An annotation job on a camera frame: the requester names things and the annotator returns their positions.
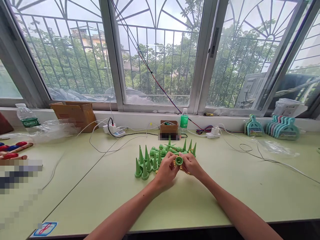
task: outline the blue ball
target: blue ball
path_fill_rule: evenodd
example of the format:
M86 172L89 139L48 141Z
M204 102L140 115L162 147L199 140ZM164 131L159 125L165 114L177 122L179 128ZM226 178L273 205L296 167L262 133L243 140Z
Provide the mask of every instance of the blue ball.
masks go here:
M20 147L20 146L13 145L13 146L10 146L10 147L7 149L7 151L10 152L10 151L15 150L15 149L17 149L17 148L19 148L19 147Z

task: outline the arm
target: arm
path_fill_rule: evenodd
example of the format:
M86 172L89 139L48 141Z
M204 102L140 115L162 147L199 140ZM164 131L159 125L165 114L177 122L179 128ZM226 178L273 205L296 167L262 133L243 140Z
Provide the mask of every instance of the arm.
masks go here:
M194 175L212 193L244 239L282 239L254 211L212 180L191 153L185 155L180 153L180 156L183 158L183 170Z
M173 179L179 171L179 167L173 165L175 158L173 153L168 152L155 178L141 192L115 210L85 239L121 240L149 203L166 188L173 185Z

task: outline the hand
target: hand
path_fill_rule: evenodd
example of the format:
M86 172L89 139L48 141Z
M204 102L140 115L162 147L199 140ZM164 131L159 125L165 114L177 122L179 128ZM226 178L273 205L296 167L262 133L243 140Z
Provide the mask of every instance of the hand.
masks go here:
M176 157L172 152L168 152L160 164L158 173L153 180L160 191L173 186L173 180L180 169L178 165L174 167L173 160Z
M179 152L179 156L183 159L182 169L186 173L190 172L198 180L206 173L192 153L182 154Z

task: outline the window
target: window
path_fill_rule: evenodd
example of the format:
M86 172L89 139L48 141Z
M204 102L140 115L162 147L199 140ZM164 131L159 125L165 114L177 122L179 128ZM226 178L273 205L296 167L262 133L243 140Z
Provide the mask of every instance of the window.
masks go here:
M0 60L0 98L22 99L19 90L12 81L6 68Z
M6 82L37 107L68 100L178 113L173 102L194 114L264 116L290 98L309 107L301 117L320 112L318 0L3 0L0 7L19 53L14 66L26 66L31 84L25 94L25 80Z
M115 102L98 1L10 1L52 100Z

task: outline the forearm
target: forearm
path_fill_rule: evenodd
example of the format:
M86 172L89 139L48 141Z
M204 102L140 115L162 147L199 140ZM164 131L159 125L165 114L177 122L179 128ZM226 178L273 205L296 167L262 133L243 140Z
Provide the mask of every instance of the forearm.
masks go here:
M205 173L200 181L216 198L220 207L244 239L282 239L254 211L220 187L208 174Z
M160 193L151 181L141 192L107 217L85 239L122 239L149 203Z

